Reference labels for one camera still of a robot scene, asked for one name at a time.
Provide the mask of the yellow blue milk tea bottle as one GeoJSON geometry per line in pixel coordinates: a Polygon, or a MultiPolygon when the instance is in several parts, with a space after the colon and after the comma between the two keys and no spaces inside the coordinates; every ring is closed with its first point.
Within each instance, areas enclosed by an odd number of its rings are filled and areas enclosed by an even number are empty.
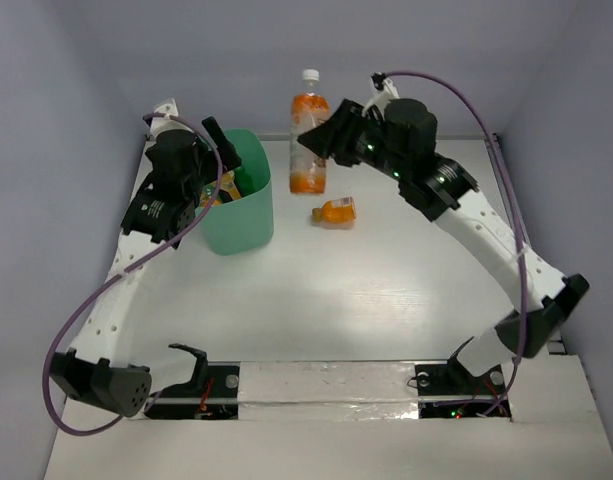
{"type": "Polygon", "coordinates": [[[241,199],[242,195],[236,184],[235,172],[225,172],[222,175],[220,186],[217,186],[215,182],[204,186],[200,197],[201,207],[204,207],[209,202],[214,192],[217,192],[217,197],[213,202],[214,205],[222,205],[241,199]]]}

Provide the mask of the orange label clear tea bottle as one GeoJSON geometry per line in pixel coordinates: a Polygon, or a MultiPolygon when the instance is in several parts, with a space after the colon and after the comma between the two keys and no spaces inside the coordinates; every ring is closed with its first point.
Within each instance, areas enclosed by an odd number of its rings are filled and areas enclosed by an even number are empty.
{"type": "Polygon", "coordinates": [[[312,133],[328,118],[330,108],[320,91],[320,74],[302,71],[302,90],[290,109],[289,189],[296,195],[321,195],[326,187],[326,160],[312,133]]]}

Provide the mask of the orange juice bottle barcode label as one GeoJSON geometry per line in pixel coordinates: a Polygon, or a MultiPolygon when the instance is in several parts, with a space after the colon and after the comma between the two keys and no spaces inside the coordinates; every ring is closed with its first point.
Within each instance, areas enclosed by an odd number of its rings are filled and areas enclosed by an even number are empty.
{"type": "Polygon", "coordinates": [[[313,208],[311,215],[314,223],[326,225],[345,225],[357,219],[352,197],[327,201],[321,207],[313,208]]]}

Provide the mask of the green plastic bottle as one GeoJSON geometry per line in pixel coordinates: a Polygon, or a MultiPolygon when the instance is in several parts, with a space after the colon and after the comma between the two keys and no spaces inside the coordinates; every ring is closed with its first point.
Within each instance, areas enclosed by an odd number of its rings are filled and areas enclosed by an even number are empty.
{"type": "Polygon", "coordinates": [[[234,170],[234,183],[242,198],[256,192],[253,177],[243,166],[234,170]]]}

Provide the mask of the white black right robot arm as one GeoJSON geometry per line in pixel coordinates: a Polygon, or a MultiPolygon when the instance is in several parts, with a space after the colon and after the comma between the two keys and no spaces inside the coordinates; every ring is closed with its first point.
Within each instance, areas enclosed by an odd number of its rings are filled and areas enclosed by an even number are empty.
{"type": "Polygon", "coordinates": [[[495,212],[477,181],[436,151],[436,116],[420,101],[395,99],[383,112],[344,100],[298,143],[316,156],[352,167],[365,163],[393,178],[400,196],[458,241],[489,273],[513,310],[449,357],[443,379],[468,392],[492,368],[533,358],[589,289],[537,255],[495,212]]]}

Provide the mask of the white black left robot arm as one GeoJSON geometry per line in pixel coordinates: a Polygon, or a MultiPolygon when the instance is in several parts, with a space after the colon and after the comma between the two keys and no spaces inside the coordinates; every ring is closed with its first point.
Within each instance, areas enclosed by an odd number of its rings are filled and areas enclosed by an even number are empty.
{"type": "Polygon", "coordinates": [[[109,276],[69,317],[46,354],[42,395],[47,413],[65,432],[67,426],[52,403],[56,384],[71,400],[115,414],[118,420],[139,415],[150,398],[176,386],[187,395],[207,383],[205,352],[181,343],[170,351],[189,359],[168,358],[150,365],[130,359],[136,322],[129,310],[151,262],[170,255],[182,239],[213,209],[213,194],[200,201],[205,185],[220,182],[242,159],[213,117],[200,127],[173,113],[144,116],[155,142],[146,150],[152,169],[135,191],[125,212],[118,239],[117,264],[109,276]]]}

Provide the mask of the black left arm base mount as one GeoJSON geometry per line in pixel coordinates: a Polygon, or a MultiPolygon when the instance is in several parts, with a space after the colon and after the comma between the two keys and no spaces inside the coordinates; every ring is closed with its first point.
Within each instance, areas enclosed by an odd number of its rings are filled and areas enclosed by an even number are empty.
{"type": "Polygon", "coordinates": [[[194,370],[185,383],[154,394],[143,413],[150,420],[237,420],[239,362],[211,362],[205,351],[180,343],[169,345],[194,357],[194,370]]]}

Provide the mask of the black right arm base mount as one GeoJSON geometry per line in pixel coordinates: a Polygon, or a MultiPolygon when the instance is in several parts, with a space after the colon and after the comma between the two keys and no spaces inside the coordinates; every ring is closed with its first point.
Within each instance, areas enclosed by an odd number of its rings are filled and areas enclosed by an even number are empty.
{"type": "Polygon", "coordinates": [[[500,366],[480,377],[454,379],[445,362],[416,364],[406,386],[417,393],[420,419],[511,417],[507,400],[486,414],[506,389],[500,366]]]}

